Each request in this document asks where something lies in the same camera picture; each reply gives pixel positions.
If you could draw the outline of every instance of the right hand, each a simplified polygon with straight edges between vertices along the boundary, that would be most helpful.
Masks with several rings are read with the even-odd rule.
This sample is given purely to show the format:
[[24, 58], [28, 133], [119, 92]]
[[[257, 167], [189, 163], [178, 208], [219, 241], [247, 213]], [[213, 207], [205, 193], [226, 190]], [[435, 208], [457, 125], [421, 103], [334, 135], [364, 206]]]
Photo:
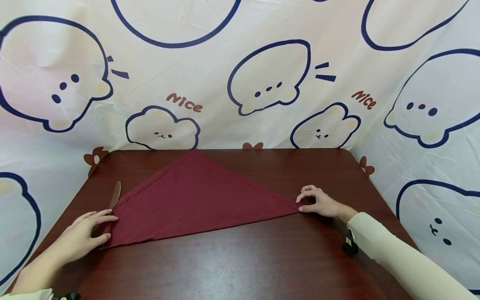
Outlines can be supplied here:
[[304, 186], [300, 195], [298, 195], [295, 203], [299, 203], [305, 197], [315, 197], [315, 204], [304, 205], [299, 207], [299, 211], [303, 213], [318, 213], [322, 216], [338, 218], [343, 204], [333, 200], [322, 189], [314, 185]]

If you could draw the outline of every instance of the sleeve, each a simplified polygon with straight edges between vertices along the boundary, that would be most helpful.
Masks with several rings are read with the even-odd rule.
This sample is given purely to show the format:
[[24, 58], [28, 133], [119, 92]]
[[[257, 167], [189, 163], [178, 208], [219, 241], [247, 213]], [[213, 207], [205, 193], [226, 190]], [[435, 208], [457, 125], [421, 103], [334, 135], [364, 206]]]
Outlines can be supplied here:
[[463, 285], [425, 255], [394, 236], [366, 213], [347, 224], [353, 240], [418, 300], [478, 300]]
[[43, 289], [33, 294], [3, 295], [0, 300], [51, 300], [53, 298], [52, 289]]

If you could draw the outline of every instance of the butter knife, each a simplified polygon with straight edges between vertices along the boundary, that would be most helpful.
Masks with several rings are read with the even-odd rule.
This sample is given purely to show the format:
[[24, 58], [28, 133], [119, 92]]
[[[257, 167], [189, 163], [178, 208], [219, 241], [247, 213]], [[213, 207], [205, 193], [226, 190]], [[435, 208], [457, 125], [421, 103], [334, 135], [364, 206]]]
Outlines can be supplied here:
[[117, 205], [120, 198], [120, 192], [121, 192], [121, 183], [120, 181], [117, 181], [117, 184], [115, 184], [115, 189], [113, 190], [112, 200], [110, 200], [109, 208], [114, 208], [115, 205]]

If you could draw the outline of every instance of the fabric backdrop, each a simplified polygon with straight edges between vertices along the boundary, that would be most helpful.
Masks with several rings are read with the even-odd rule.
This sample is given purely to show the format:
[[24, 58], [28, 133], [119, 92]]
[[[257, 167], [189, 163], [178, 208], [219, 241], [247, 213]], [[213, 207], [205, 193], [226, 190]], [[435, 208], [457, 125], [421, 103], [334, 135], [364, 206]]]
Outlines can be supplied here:
[[343, 147], [480, 294], [479, 0], [0, 5], [0, 291], [109, 151]]

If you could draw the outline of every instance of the folded napkin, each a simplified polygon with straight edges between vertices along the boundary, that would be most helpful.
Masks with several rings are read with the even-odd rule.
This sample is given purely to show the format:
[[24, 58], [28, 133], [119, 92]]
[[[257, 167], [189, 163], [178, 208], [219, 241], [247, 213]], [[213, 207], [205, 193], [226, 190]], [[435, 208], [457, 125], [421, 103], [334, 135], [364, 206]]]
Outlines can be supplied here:
[[298, 212], [294, 199], [236, 174], [197, 150], [120, 198], [104, 249], [268, 220]]

